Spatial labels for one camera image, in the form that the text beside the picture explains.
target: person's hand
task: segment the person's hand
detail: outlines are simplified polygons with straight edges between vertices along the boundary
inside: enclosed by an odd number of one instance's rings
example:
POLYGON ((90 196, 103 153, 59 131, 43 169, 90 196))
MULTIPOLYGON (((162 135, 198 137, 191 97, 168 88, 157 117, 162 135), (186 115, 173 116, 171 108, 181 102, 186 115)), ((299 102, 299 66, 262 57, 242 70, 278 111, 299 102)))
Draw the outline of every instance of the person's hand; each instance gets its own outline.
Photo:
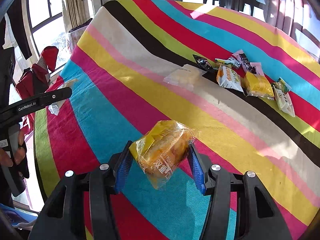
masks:
MULTIPOLYGON (((24 133, 22 131, 19 132, 18 135, 18 143, 19 145, 22 145, 24 141, 24 133)), ((14 156, 14 161, 18 165, 20 162, 23 160, 23 158, 26 156, 26 152, 23 149, 23 147, 18 148, 18 150, 15 152, 14 156)), ((13 162, 11 158, 8 156, 8 154, 0 148, 0 164, 7 166, 7 167, 12 167, 13 162)))

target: blue gripper pad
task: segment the blue gripper pad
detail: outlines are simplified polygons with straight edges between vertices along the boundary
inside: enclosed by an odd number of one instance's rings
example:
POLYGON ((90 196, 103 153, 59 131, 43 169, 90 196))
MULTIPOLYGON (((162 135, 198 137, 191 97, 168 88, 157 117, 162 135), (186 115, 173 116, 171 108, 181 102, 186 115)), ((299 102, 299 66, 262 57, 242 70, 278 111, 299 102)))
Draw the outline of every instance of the blue gripper pad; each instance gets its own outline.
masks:
POLYGON ((188 161, 192 171, 193 180, 195 181, 195 184, 196 184, 196 188, 200 190, 202 195, 204 195, 205 194, 204 173, 201 169, 199 161, 192 147, 190 147, 190 150, 189 150, 188 161))
POLYGON ((125 181, 127 180, 132 165, 132 160, 133 157, 129 152, 126 155, 126 157, 122 160, 122 163, 119 166, 119 169, 116 174, 116 184, 114 186, 114 190, 117 194, 119 194, 124 187, 125 181))

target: rainbow striped cloth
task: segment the rainbow striped cloth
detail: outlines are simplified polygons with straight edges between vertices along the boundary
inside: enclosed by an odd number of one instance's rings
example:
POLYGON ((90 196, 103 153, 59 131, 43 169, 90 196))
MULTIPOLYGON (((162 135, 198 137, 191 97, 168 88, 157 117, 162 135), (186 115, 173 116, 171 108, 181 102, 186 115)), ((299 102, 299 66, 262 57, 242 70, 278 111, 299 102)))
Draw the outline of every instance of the rainbow striped cloth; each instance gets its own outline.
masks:
MULTIPOLYGON (((282 31, 228 9, 166 0, 115 0, 100 8, 53 88, 74 78, 58 116, 36 113, 35 157, 46 199, 65 171, 83 173, 122 151, 157 121, 201 131, 199 152, 233 173, 255 171, 297 239, 320 206, 320 67, 282 31), (292 86, 296 117, 276 102, 244 97, 202 77, 193 92, 163 83, 192 54, 210 61, 243 49, 269 80, 292 86)), ((136 163, 123 193, 112 197, 123 240, 199 239, 209 197, 184 161, 166 191, 152 188, 136 163)), ((87 237, 91 237, 85 195, 87 237)), ((233 239, 231 196, 227 239, 233 239)))

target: metal screw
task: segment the metal screw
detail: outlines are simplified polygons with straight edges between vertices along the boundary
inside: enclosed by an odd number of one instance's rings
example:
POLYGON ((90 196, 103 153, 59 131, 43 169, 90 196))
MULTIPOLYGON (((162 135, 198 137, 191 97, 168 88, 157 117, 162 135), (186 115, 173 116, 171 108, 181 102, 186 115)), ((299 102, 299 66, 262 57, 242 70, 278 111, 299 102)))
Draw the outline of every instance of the metal screw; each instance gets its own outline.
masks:
POLYGON ((248 177, 253 178, 256 176, 256 174, 253 171, 248 171, 247 172, 248 177))
POLYGON ((220 165, 218 165, 218 164, 213 164, 213 165, 211 166, 211 169, 214 170, 214 171, 219 171, 219 170, 221 169, 221 167, 220 167, 220 165))
POLYGON ((100 170, 105 171, 107 169, 109 169, 109 165, 108 164, 104 163, 104 164, 100 165, 100 170))
POLYGON ((66 171, 64 174, 66 177, 71 177, 73 175, 73 171, 66 171))

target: snack package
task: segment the snack package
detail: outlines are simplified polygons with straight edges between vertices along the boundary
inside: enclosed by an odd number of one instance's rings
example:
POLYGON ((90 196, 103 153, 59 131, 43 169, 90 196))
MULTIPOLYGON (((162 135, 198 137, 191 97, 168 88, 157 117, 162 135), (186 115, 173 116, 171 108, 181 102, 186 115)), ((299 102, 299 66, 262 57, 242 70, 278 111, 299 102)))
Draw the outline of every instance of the snack package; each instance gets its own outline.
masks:
POLYGON ((223 88, 232 88, 243 93, 240 83, 240 76, 233 70, 226 66, 221 66, 217 74, 217 82, 223 88))
POLYGON ((204 70, 186 64, 166 76, 163 82, 193 91, 193 85, 204 73, 204 70))
MULTIPOLYGON (((60 89, 60 88, 65 88, 65 87, 70 87, 72 89, 73 87, 73 84, 75 82, 79 81, 78 79, 71 79, 65 83, 63 83, 61 86, 59 86, 57 89, 60 89)), ((59 114, 59 111, 60 111, 60 108, 61 106, 63 105, 63 103, 66 101, 66 99, 63 99, 61 101, 58 101, 58 102, 55 102, 55 103, 52 103, 51 105, 48 106, 48 109, 50 111, 51 114, 54 114, 54 115, 58 115, 59 114)))
POLYGON ((208 59, 204 58, 204 57, 200 57, 197 55, 193 54, 193 57, 195 58, 196 63, 198 64, 198 66, 208 72, 215 72, 216 70, 218 70, 219 68, 216 66, 212 66, 209 62, 208 59))
POLYGON ((244 87, 249 96, 274 100, 272 87, 268 79, 264 76, 252 74, 250 71, 247 71, 244 76, 244 87))
POLYGON ((250 62, 250 65, 255 68, 257 75, 265 76, 260 62, 250 62))
POLYGON ((235 52, 233 54, 237 59, 238 61, 241 63, 242 65, 242 68, 244 70, 244 72, 246 73, 247 71, 250 71, 252 74, 257 74, 256 73, 256 69, 255 67, 251 66, 250 65, 250 62, 247 58, 247 56, 244 54, 243 50, 238 50, 237 52, 235 52))
POLYGON ((233 67, 235 69, 239 69, 241 67, 241 62, 239 60, 236 59, 236 56, 234 54, 232 54, 228 60, 233 61, 233 67))
POLYGON ((193 129, 174 120, 159 121, 129 150, 155 189, 162 189, 188 155, 195 139, 193 129))
POLYGON ((277 101, 277 105, 279 109, 285 112, 286 114, 289 114, 292 117, 295 117, 290 95, 283 93, 280 89, 277 89, 275 86, 273 87, 275 91, 275 99, 277 101))
POLYGON ((283 93, 288 93, 291 91, 291 87, 282 79, 279 78, 277 82, 272 83, 272 85, 276 88, 281 90, 283 93))
POLYGON ((232 68, 232 66, 234 65, 234 61, 229 59, 216 58, 215 60, 216 60, 215 63, 217 67, 226 66, 228 68, 232 68))

